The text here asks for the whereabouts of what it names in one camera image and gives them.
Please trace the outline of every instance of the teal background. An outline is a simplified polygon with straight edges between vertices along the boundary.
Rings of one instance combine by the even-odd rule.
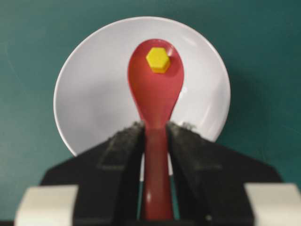
[[[301,187],[300,8],[295,0],[2,0],[0,219],[13,219],[25,189],[71,157],[53,116],[64,61],[90,33],[133,16],[178,20],[216,47],[231,82],[218,143]]]

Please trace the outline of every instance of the yellow hexagon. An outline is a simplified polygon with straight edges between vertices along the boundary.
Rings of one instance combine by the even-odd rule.
[[[153,47],[146,55],[146,60],[154,73],[165,73],[170,66],[169,57],[162,47]]]

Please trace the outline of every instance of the red spoon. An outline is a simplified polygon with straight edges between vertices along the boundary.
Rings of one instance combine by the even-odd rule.
[[[165,48],[170,59],[165,73],[154,73],[148,65],[145,57],[152,47]],[[146,129],[142,215],[147,220],[173,218],[165,125],[180,94],[183,78],[181,58],[164,40],[141,43],[128,65],[128,83]]]

